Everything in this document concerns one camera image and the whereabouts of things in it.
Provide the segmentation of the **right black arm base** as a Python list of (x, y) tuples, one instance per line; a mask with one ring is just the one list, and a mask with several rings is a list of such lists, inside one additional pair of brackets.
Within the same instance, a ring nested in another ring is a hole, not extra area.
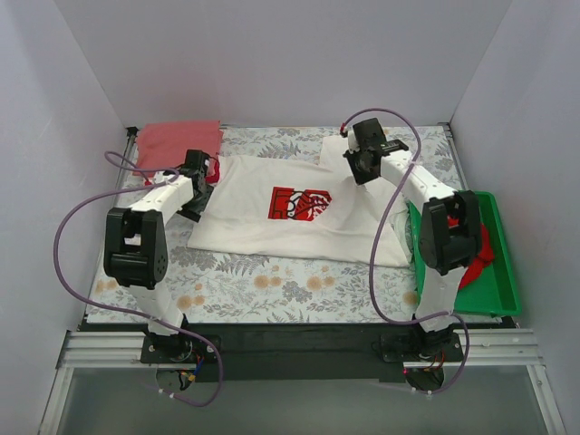
[(426, 393), (443, 386), (445, 363), (461, 363), (464, 359), (459, 335), (452, 326), (428, 333), (419, 325), (390, 326), (371, 349), (385, 363), (418, 363), (418, 367), (403, 367), (403, 377), (412, 388)]

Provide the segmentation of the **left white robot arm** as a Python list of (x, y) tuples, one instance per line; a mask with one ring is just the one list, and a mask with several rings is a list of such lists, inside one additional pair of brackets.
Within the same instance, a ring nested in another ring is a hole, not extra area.
[(188, 150), (175, 169), (150, 177), (153, 188), (143, 198), (112, 208), (106, 217), (105, 274), (135, 298), (148, 316), (148, 332), (164, 337), (161, 350), (175, 363), (189, 358), (193, 342), (179, 331), (187, 319), (164, 284), (169, 269), (166, 225), (176, 215), (200, 221), (213, 192), (207, 182), (211, 160), (206, 152)]

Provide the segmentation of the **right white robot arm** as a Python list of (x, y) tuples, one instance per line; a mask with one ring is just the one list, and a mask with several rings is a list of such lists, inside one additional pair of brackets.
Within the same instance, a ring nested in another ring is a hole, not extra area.
[(372, 251), (369, 287), (374, 290), (375, 257), (386, 219), (398, 196), (404, 196), (420, 212), (418, 248), (426, 266), (420, 302), (407, 325), (422, 330), (410, 338), (411, 352), (430, 360), (443, 348), (439, 332), (453, 323), (459, 284), (480, 253), (483, 242), (477, 195), (471, 190), (456, 190), (437, 179), (419, 163), (422, 150), (420, 134), (415, 151), (401, 140), (387, 140), (375, 118), (360, 121), (351, 128), (341, 125), (339, 134), (347, 139), (344, 153), (357, 185), (384, 179), (395, 191), (383, 211)]

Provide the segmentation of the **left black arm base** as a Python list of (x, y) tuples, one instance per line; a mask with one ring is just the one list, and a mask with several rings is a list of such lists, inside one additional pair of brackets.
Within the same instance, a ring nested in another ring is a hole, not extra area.
[(214, 349), (204, 341), (183, 333), (160, 335), (146, 332), (140, 362), (168, 364), (177, 379), (178, 392), (185, 392), (205, 364), (217, 362)]

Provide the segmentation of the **white printed t-shirt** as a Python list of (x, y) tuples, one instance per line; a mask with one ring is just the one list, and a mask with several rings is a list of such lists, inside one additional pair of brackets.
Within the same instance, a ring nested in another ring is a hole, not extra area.
[[(220, 158), (221, 178), (188, 247), (230, 254), (368, 263), (395, 187), (357, 185), (343, 154), (347, 141), (323, 139), (320, 159)], [(380, 235), (378, 266), (406, 267), (408, 209), (397, 198)]]

